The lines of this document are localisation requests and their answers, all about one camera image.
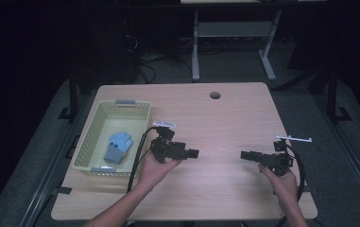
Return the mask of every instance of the human arm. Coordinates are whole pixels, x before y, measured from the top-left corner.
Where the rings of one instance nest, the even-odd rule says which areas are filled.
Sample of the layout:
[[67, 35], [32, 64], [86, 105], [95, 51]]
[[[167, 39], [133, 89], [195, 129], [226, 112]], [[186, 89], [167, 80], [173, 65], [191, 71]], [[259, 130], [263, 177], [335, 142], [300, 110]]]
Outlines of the human arm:
[[148, 153], [142, 164], [141, 177], [135, 187], [111, 207], [88, 221], [84, 227], [121, 226], [147, 194], [179, 164], [180, 160], [161, 164], [152, 153]]
[[308, 226], [298, 204], [298, 188], [295, 174], [288, 169], [284, 175], [278, 177], [261, 164], [259, 164], [259, 169], [270, 181], [279, 199], [279, 205], [289, 221], [289, 225], [291, 227]]

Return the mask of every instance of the human hand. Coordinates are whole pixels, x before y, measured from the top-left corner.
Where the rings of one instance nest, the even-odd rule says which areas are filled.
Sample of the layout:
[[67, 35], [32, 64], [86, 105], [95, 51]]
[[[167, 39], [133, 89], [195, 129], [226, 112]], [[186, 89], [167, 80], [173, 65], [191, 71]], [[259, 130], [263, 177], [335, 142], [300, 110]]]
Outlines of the human hand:
[[285, 215], [292, 212], [295, 208], [299, 209], [297, 178], [295, 174], [288, 168], [284, 175], [278, 177], [262, 164], [259, 164], [259, 169], [270, 181], [270, 184], [279, 199], [279, 205]]
[[167, 175], [171, 169], [178, 166], [181, 161], [182, 160], [172, 160], [168, 163], [161, 164], [156, 160], [153, 153], [149, 152], [145, 155], [141, 168], [141, 177], [136, 186], [151, 191], [153, 187], [161, 182], [165, 175]]

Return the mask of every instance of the person's left hand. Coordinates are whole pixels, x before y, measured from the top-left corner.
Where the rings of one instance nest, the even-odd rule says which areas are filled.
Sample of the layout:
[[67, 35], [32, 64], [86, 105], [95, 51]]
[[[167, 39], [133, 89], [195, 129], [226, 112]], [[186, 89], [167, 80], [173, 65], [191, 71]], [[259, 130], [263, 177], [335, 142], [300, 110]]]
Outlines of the person's left hand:
[[145, 155], [141, 168], [141, 177], [136, 186], [151, 191], [153, 187], [161, 182], [165, 175], [167, 175], [171, 169], [178, 166], [181, 161], [182, 160], [172, 160], [168, 163], [161, 164], [156, 160], [153, 153], [149, 152]]

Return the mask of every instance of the yellow basket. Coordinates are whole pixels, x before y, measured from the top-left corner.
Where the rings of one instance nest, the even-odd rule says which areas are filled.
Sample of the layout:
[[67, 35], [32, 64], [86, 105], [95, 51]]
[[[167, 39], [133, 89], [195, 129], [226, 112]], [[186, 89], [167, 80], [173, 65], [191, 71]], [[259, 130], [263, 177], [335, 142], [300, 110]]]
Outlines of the yellow basket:
[[[102, 100], [88, 129], [84, 129], [84, 139], [77, 145], [73, 168], [84, 174], [95, 176], [129, 177], [136, 151], [142, 135], [147, 129], [150, 102], [136, 100]], [[105, 162], [112, 134], [125, 131], [133, 140], [127, 155], [119, 165]]]

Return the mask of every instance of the wooden table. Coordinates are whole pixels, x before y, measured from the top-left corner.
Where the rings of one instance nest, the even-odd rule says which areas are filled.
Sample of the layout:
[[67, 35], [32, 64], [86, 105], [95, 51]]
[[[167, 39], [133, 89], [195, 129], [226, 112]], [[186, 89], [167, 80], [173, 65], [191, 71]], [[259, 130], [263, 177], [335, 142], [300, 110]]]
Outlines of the wooden table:
[[[221, 94], [212, 99], [211, 92]], [[134, 220], [236, 220], [281, 218], [283, 213], [257, 163], [241, 160], [241, 150], [273, 153], [276, 134], [286, 135], [263, 83], [192, 83], [102, 86], [85, 123], [104, 99], [150, 101], [152, 120], [177, 124], [173, 141], [199, 149], [141, 202]], [[298, 169], [292, 169], [299, 177]], [[91, 177], [69, 167], [52, 211], [54, 219], [90, 219], [119, 200], [127, 182]], [[310, 193], [300, 207], [306, 218], [317, 209]]]

